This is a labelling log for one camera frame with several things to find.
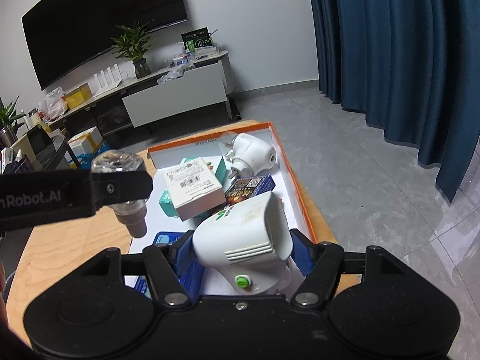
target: desk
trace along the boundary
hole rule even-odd
[[[231,128],[257,123],[255,120],[246,120],[208,132],[228,131]],[[146,157],[147,150],[139,154],[145,160],[148,173],[153,176],[156,169],[152,161]],[[297,183],[318,241],[336,242],[322,214],[298,179]],[[115,214],[108,207],[102,207],[91,218],[36,226],[20,258],[7,301],[11,330],[28,343],[23,328],[23,312],[29,302],[105,248],[117,247],[123,254],[127,254],[130,242],[131,236],[126,227],[116,219]],[[338,291],[357,283],[357,276],[344,275]]]

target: clear glass bottle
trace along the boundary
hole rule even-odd
[[[145,170],[143,159],[136,154],[125,153],[120,150],[108,150],[92,161],[92,172],[114,173]],[[130,235],[141,238],[147,233],[145,215],[147,213],[146,199],[111,204],[109,207],[115,212],[120,223],[126,225]]]

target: television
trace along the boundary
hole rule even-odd
[[[42,90],[110,50],[123,32],[117,25],[154,31],[186,20],[183,0],[41,0],[22,17]]]

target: teal box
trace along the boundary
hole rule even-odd
[[[194,160],[197,157],[184,158],[181,161],[181,164],[187,161]],[[210,168],[212,173],[215,175],[218,181],[223,184],[225,177],[227,176],[227,166],[222,156],[217,155],[214,157],[200,157]]]
[[[166,216],[178,216],[177,210],[175,210],[175,207],[173,206],[170,192],[168,192],[168,190],[163,191],[158,202]]]
[[[197,157],[184,158],[181,161],[181,164],[183,164],[186,161],[193,160],[195,158]],[[223,184],[223,181],[227,176],[227,167],[225,165],[225,160],[223,159],[223,157],[222,156],[201,157],[201,159],[207,164],[207,166],[210,168],[210,170],[215,175],[217,180]],[[166,216],[178,216],[177,210],[175,210],[175,207],[173,206],[172,199],[170,197],[170,193],[168,190],[163,191],[162,196],[160,197],[160,200],[158,201],[158,203],[160,204],[160,207],[162,208]],[[198,214],[196,218],[207,218],[208,216],[210,215],[206,211],[201,214]]]

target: blue curtain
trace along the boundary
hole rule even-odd
[[[480,0],[311,0],[320,91],[441,163],[451,201],[480,135]]]

